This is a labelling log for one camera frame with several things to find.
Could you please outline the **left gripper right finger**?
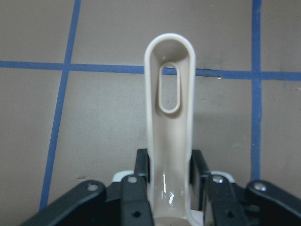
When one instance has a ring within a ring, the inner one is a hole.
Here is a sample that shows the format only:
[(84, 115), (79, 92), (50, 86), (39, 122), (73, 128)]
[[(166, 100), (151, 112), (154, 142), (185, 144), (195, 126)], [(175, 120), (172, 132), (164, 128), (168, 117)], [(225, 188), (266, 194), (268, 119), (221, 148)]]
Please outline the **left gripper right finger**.
[(237, 200), (230, 181), (213, 174), (200, 150), (192, 150), (190, 159), (192, 209), (203, 212), (204, 226), (247, 226), (243, 206)]

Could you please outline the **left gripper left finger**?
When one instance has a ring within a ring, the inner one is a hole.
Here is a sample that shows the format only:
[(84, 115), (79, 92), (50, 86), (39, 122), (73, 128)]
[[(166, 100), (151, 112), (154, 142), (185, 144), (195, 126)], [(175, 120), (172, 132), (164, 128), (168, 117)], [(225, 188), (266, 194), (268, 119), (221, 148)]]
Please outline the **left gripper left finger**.
[(154, 219), (147, 195), (150, 161), (147, 149), (136, 153), (134, 172), (121, 180), (120, 224), (153, 226)]

